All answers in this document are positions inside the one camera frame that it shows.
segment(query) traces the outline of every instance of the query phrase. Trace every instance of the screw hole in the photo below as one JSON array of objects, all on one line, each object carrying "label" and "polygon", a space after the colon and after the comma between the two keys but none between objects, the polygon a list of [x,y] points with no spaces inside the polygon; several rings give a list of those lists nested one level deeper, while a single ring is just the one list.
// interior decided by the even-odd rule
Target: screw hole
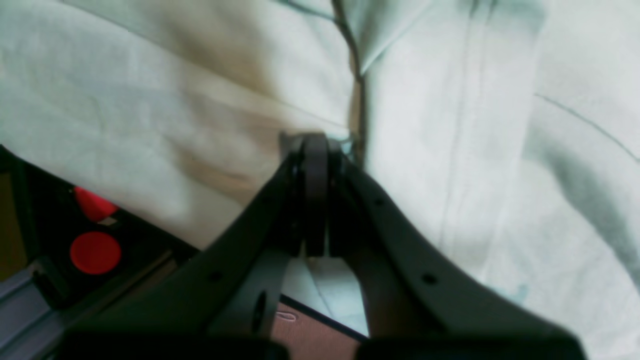
[{"label": "screw hole", "polygon": [[262,319],[264,318],[264,308],[267,305],[267,293],[263,291],[258,296],[258,301],[255,302],[255,309],[253,310],[253,320],[251,323],[251,332],[256,333],[260,330],[262,325]]},{"label": "screw hole", "polygon": [[211,282],[218,282],[220,279],[222,279],[222,273],[219,271],[212,272],[209,275],[209,281]]},{"label": "screw hole", "polygon": [[434,285],[438,282],[438,279],[431,274],[424,274],[422,275],[422,281],[424,281],[425,284]]}]

